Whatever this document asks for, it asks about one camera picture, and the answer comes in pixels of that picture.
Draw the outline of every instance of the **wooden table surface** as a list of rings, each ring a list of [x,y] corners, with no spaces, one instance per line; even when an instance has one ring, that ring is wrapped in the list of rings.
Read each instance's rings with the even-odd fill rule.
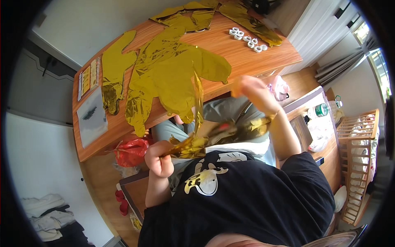
[[[247,47],[247,42],[243,40],[235,40],[233,36],[229,35],[229,29],[232,27],[239,27],[244,31],[245,36],[256,38],[254,34],[241,27],[239,24],[233,22],[222,14],[216,12],[212,19],[210,30],[205,30],[198,33],[185,34],[180,40],[191,45],[197,45],[208,51],[214,52],[223,56],[232,66],[232,72],[228,78],[228,84],[224,85],[222,82],[208,81],[202,78],[204,89],[204,101],[210,100],[223,93],[229,92],[232,83],[241,75],[253,75],[258,77],[267,77],[279,73],[284,67],[302,61],[302,58],[292,46],[292,44],[277,32],[283,39],[280,46],[269,48],[267,51],[256,53],[253,49]],[[132,28],[136,30],[137,34],[133,42],[129,44],[123,52],[130,50],[139,52],[138,48],[146,42],[154,38],[165,28],[164,25],[156,23],[152,20],[147,20],[140,25]],[[125,71],[124,76],[124,100],[119,102],[119,113],[116,116],[110,115],[106,112],[108,120],[108,131],[101,135],[98,139],[93,141],[85,149],[82,147],[81,136],[79,133],[77,110],[80,105],[87,99],[84,97],[80,102],[77,101],[78,96],[78,76],[80,72],[85,70],[92,60],[96,57],[101,57],[102,53],[118,38],[113,40],[95,56],[93,56],[76,74],[73,85],[73,127],[74,137],[77,146],[78,158],[80,161],[85,161],[95,154],[104,154],[104,150],[116,145],[122,139],[130,139],[135,137],[132,132],[133,126],[130,126],[124,115],[126,96],[129,88],[129,81],[134,66]],[[102,66],[100,65],[99,85],[102,85]],[[158,98],[154,98],[152,102],[152,109],[148,120],[145,123],[146,128],[151,128],[156,124],[170,118],[167,116],[166,110],[162,107]]]

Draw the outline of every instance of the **window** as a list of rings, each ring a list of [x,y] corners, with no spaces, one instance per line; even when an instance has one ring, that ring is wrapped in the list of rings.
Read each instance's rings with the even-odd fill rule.
[[[363,40],[367,37],[369,33],[369,27],[366,22],[362,22],[353,32],[354,36],[357,38],[360,44],[363,44]],[[389,75],[387,64],[384,60],[381,50],[378,50],[368,56],[368,60],[376,74],[378,84],[383,96],[384,102],[389,98],[391,89],[389,87]]]

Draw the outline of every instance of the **green bottle label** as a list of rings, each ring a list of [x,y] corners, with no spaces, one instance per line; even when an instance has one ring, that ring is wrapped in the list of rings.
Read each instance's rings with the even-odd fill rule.
[[[319,104],[315,107],[316,115],[318,117],[323,117],[328,115],[328,106],[325,103]]]

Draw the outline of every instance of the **gray curtain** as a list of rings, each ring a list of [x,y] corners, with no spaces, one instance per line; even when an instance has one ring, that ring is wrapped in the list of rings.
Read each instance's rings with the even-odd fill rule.
[[[317,75],[315,77],[318,79],[317,81],[321,86],[327,90],[340,78],[363,62],[366,56],[376,52],[378,49],[378,42],[373,37],[372,32],[369,32],[361,47],[351,51],[351,53],[346,56],[320,67],[317,69]]]

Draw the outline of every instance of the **cabinet door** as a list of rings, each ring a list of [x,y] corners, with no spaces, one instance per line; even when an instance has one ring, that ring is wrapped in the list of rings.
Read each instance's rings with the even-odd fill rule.
[[[46,66],[50,55],[39,56],[45,61],[22,49],[10,85],[8,111],[30,119],[71,126],[71,75],[74,70],[59,61],[55,65],[50,62],[45,70],[43,63]]]

